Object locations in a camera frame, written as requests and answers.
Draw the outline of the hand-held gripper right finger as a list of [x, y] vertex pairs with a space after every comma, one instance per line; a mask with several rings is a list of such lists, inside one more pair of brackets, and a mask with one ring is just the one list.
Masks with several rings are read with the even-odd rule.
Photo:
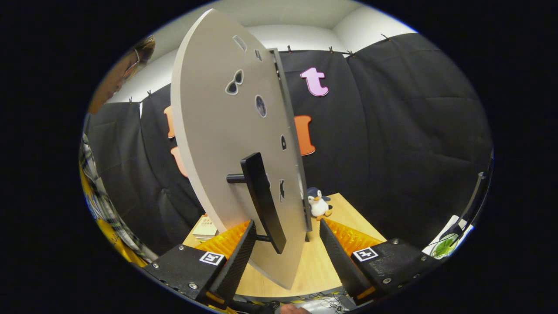
[[400, 238], [381, 241], [332, 219], [321, 219], [319, 232], [343, 288], [357, 306], [406, 290], [442, 263]]

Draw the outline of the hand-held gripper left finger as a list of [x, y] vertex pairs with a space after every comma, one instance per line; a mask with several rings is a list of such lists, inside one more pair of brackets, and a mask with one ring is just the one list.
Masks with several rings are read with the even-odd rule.
[[257, 231], [249, 219], [197, 245], [177, 245], [142, 267], [148, 279], [204, 306], [228, 306], [251, 257]]

